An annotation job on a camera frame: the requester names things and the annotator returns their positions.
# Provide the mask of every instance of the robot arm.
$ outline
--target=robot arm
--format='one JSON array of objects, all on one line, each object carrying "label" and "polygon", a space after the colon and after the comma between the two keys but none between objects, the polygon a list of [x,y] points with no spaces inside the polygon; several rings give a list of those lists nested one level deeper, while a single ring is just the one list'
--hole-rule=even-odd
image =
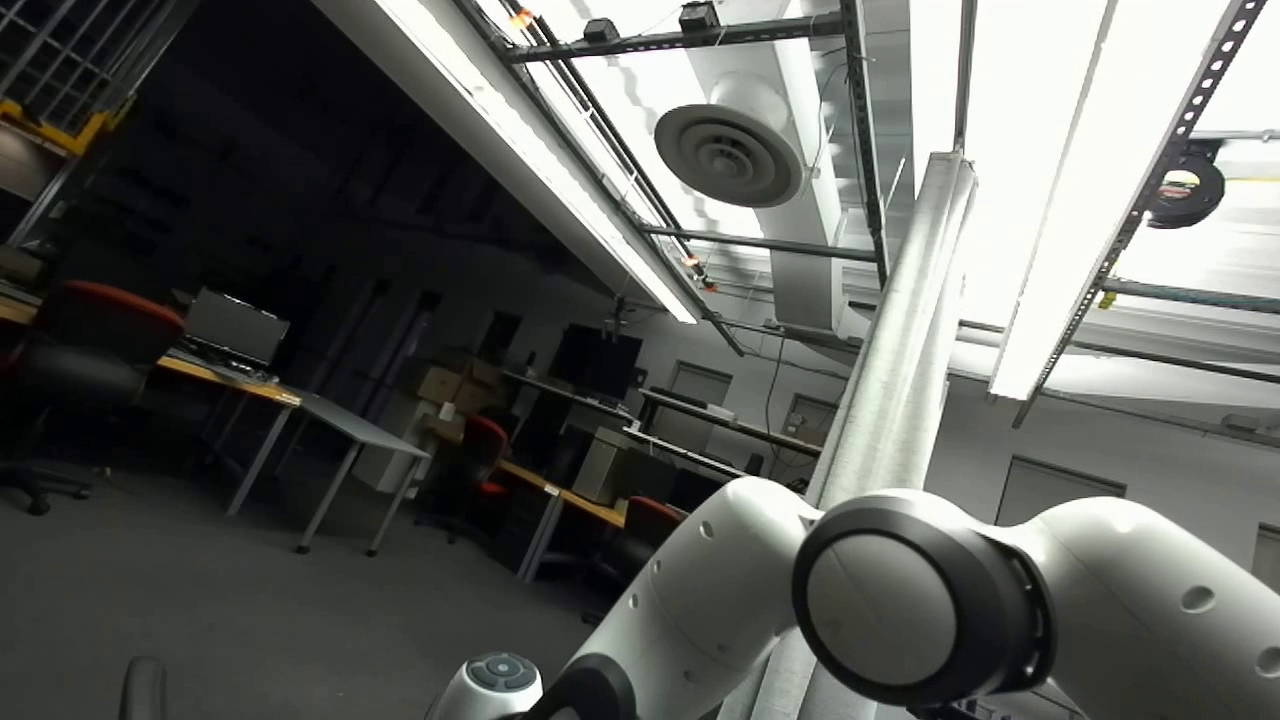
[{"label": "robot arm", "polygon": [[881,705],[1056,680],[1097,720],[1280,715],[1280,595],[1130,501],[987,527],[928,491],[827,517],[772,480],[699,504],[528,710],[694,720],[800,624]]}]

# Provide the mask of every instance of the circular ceiling vent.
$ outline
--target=circular ceiling vent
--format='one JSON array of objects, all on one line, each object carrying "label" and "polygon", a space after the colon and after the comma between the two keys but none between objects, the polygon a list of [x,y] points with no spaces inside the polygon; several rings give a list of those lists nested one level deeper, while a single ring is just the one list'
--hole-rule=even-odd
[{"label": "circular ceiling vent", "polygon": [[770,124],[719,105],[662,115],[655,152],[687,188],[726,205],[770,208],[800,188],[795,152]]}]

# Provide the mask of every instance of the chair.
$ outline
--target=chair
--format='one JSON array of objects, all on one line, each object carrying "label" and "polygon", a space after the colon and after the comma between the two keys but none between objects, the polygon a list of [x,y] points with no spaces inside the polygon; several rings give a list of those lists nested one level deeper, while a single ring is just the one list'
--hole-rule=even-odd
[{"label": "chair", "polygon": [[593,556],[589,566],[630,588],[641,566],[663,549],[663,541],[685,523],[685,507],[662,504],[652,495],[630,495],[630,519],[613,532]]},{"label": "chair", "polygon": [[47,491],[86,491],[86,480],[26,469],[52,414],[103,414],[133,409],[156,368],[185,336],[185,318],[111,284],[66,281],[47,290],[19,345],[0,354],[3,409],[28,419],[0,464],[0,486],[19,486],[28,510],[47,510]]},{"label": "chair", "polygon": [[448,545],[461,532],[485,527],[492,504],[508,495],[508,483],[492,480],[497,464],[508,455],[514,438],[506,424],[488,414],[470,414],[464,444],[446,455],[436,476],[432,507],[448,532]]}]

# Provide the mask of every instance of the fluorescent light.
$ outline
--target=fluorescent light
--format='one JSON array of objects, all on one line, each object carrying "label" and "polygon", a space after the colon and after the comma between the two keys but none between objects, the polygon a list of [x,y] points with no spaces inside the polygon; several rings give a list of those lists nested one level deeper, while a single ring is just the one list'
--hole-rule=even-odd
[{"label": "fluorescent light", "polygon": [[598,245],[626,263],[679,323],[696,323],[679,295],[630,245],[630,233],[600,208],[582,171],[573,171],[562,152],[536,127],[528,127],[528,120],[485,81],[472,56],[441,29],[441,21],[421,0],[377,5],[470,97],[488,127],[555,190],[555,199],[598,236]]},{"label": "fluorescent light", "polygon": [[1130,205],[1179,120],[1226,0],[1112,0],[1112,12],[1097,36],[1097,70],[1081,90],[991,396],[1029,400],[1050,372]]}]

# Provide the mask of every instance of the gray floor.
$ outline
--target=gray floor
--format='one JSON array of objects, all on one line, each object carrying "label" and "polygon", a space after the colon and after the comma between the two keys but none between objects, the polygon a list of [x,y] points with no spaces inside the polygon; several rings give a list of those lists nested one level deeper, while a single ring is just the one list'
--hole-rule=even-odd
[{"label": "gray floor", "polygon": [[156,650],[174,720],[421,720],[464,655],[554,672],[589,636],[564,584],[525,588],[436,527],[401,519],[361,556],[361,491],[314,556],[294,553],[297,510],[224,519],[224,495],[122,470],[45,519],[0,504],[0,715],[110,720],[127,655]]}]

